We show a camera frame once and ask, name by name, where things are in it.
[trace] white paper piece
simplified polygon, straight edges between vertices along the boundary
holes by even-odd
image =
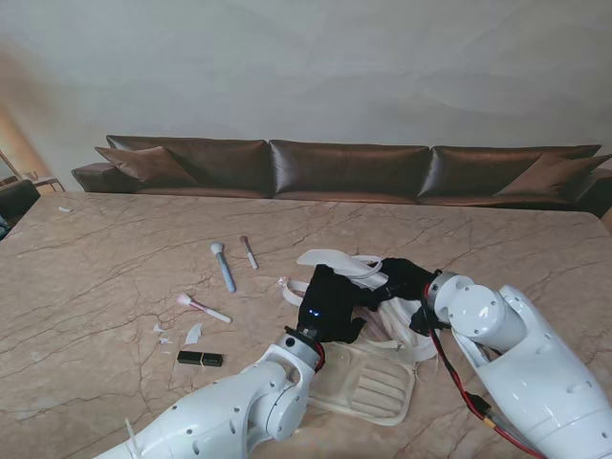
[[[189,330],[189,333],[187,333],[187,336],[185,338],[185,345],[195,344],[196,342],[198,342],[198,339],[200,338],[201,335],[202,335],[202,324],[196,323],[194,326],[191,327],[191,330]]]

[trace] white wall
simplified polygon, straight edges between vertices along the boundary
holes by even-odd
[[[611,151],[612,2],[0,0],[0,103],[71,189],[108,133]]]

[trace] sofa backrest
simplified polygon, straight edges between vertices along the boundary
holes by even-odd
[[[493,196],[542,155],[591,158],[601,145],[486,148],[434,146],[419,197]]]
[[[275,193],[347,191],[402,197],[418,194],[429,147],[270,141]]]
[[[273,191],[270,145],[265,141],[133,136],[107,136],[106,140],[123,150],[163,146],[201,186]]]

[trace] sofa cushion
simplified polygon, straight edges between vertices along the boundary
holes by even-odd
[[[272,193],[270,146],[265,141],[107,136],[114,148],[164,146],[200,185]]]
[[[420,197],[493,196],[542,155],[591,158],[601,145],[481,148],[435,146]]]
[[[416,196],[429,162],[426,146],[270,141],[276,193],[358,191]]]
[[[200,196],[208,198],[249,199],[262,199],[267,197],[264,193],[252,191],[250,189],[204,188],[202,186],[186,188],[143,188],[136,191],[135,194],[162,194],[169,196]]]
[[[274,199],[296,201],[331,201],[340,203],[416,204],[414,199],[392,194],[363,193],[350,191],[291,191],[280,193]]]
[[[419,198],[423,206],[449,206],[466,208],[533,208],[544,210],[571,210],[572,203],[563,198],[540,195],[467,196]]]
[[[572,191],[586,179],[593,169],[610,158],[612,155],[569,160],[557,155],[542,155],[495,196],[541,194],[560,197],[571,195]]]
[[[162,146],[136,151],[97,146],[96,151],[141,185],[197,185],[195,179]]]

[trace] red cable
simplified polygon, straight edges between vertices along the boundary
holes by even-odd
[[[325,364],[325,348],[318,341],[315,341],[315,346],[317,347],[317,353],[318,353],[318,356],[320,357],[317,363],[317,367],[315,368],[315,373],[317,373],[318,370],[320,370]]]

